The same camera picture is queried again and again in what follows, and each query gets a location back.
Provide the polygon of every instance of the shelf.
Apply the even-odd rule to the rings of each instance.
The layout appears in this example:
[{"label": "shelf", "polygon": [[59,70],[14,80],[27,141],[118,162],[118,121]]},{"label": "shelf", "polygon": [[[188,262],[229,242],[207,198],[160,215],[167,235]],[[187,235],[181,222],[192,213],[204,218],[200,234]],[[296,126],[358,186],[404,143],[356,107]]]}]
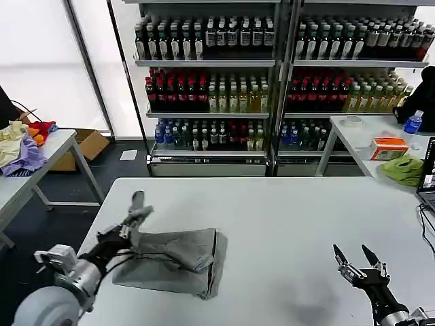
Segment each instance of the shelf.
[{"label": "shelf", "polygon": [[139,67],[273,67],[274,60],[137,60]]},{"label": "shelf", "polygon": [[148,111],[147,117],[161,117],[162,119],[267,119],[269,113],[158,113]]},{"label": "shelf", "polygon": [[281,0],[124,0],[124,3],[280,3]]},{"label": "shelf", "polygon": [[392,115],[388,112],[285,113],[285,119],[329,119],[333,115]]},{"label": "shelf", "polygon": [[[323,155],[323,151],[278,151],[278,156],[280,158],[300,158],[300,157],[308,157],[308,158],[320,158]],[[349,158],[351,154],[347,151],[333,151],[331,153],[332,157],[342,157]]]},{"label": "shelf", "polygon": [[424,68],[428,62],[390,60],[295,60],[295,67]]},{"label": "shelf", "polygon": [[153,157],[159,158],[265,158],[263,151],[183,151],[155,149]]},{"label": "shelf", "polygon": [[305,0],[305,3],[336,3],[351,5],[435,5],[434,0]]}]

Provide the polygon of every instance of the tabletop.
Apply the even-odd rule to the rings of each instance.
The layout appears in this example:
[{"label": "tabletop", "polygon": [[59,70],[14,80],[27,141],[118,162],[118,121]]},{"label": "tabletop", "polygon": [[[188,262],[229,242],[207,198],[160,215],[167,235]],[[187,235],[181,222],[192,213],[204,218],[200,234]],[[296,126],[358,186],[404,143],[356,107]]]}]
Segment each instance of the tabletop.
[{"label": "tabletop", "polygon": [[228,237],[219,293],[203,301],[113,285],[108,275],[80,326],[372,326],[370,302],[337,272],[333,244],[357,267],[369,266],[367,245],[387,262],[399,302],[410,310],[435,306],[419,201],[373,178],[117,179],[80,253],[97,231],[126,217],[138,189],[155,210],[142,230],[217,228]]},{"label": "tabletop", "polygon": [[[343,124],[345,117],[339,115],[333,115],[330,121],[336,127],[338,136],[362,169],[362,172],[366,176],[372,176],[383,181],[389,180],[379,170],[379,166],[385,161],[370,160],[368,147],[374,137],[380,137],[385,132],[400,137],[403,125],[398,124],[393,115],[360,115],[359,117],[362,119],[362,125],[357,127],[346,127]],[[416,134],[412,142],[416,144],[417,150],[410,148],[407,153],[416,158],[424,159],[431,136],[435,136],[435,134]]]},{"label": "tabletop", "polygon": [[47,158],[47,163],[30,177],[5,177],[0,175],[0,215],[6,205],[19,196],[21,191],[24,191],[30,180],[39,180],[57,162],[61,154],[68,150],[68,145],[71,144],[70,141],[74,136],[75,130],[70,129],[50,133],[44,145],[39,148],[42,155]]}]

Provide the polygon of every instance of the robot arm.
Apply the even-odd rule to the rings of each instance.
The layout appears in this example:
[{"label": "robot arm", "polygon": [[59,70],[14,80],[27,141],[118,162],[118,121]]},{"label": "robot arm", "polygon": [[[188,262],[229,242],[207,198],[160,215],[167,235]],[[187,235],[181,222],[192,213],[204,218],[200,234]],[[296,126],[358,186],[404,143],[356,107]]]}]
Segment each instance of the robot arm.
[{"label": "robot arm", "polygon": [[408,308],[397,302],[388,289],[390,275],[387,274],[387,264],[366,246],[362,250],[372,268],[358,269],[350,264],[341,250],[334,244],[335,259],[338,271],[353,287],[366,292],[372,304],[375,325],[382,326],[423,326],[433,325],[435,319],[428,318],[423,308],[418,308],[409,315]]},{"label": "robot arm", "polygon": [[144,206],[145,195],[133,194],[128,217],[97,234],[97,245],[77,257],[69,246],[58,244],[49,251],[35,252],[35,258],[55,271],[54,287],[44,287],[28,296],[18,307],[14,326],[73,326],[85,312],[91,312],[108,263],[118,251],[130,249],[131,234],[152,213]]}]

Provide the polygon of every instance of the cardboard box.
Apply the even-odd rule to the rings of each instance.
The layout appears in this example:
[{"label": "cardboard box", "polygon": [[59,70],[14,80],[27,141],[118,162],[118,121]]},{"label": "cardboard box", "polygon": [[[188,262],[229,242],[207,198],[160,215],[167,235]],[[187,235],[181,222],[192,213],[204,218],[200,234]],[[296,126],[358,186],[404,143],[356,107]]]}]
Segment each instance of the cardboard box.
[{"label": "cardboard box", "polygon": [[371,160],[393,160],[403,156],[408,151],[408,145],[401,138],[379,137],[370,145]]},{"label": "cardboard box", "polygon": [[[75,131],[77,132],[75,140],[79,144],[80,151],[90,161],[94,160],[109,144],[109,141],[96,130],[75,129]],[[73,154],[68,151],[51,167],[50,171],[75,171],[75,169]]]}]

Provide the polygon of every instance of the person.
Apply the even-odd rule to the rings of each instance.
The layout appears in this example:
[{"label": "person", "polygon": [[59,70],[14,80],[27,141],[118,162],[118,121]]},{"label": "person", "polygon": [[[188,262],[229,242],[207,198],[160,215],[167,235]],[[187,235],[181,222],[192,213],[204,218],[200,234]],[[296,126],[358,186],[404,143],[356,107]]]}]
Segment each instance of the person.
[{"label": "person", "polygon": [[9,121],[15,120],[21,120],[23,124],[30,123],[27,114],[12,103],[0,86],[0,129],[9,126]]}]

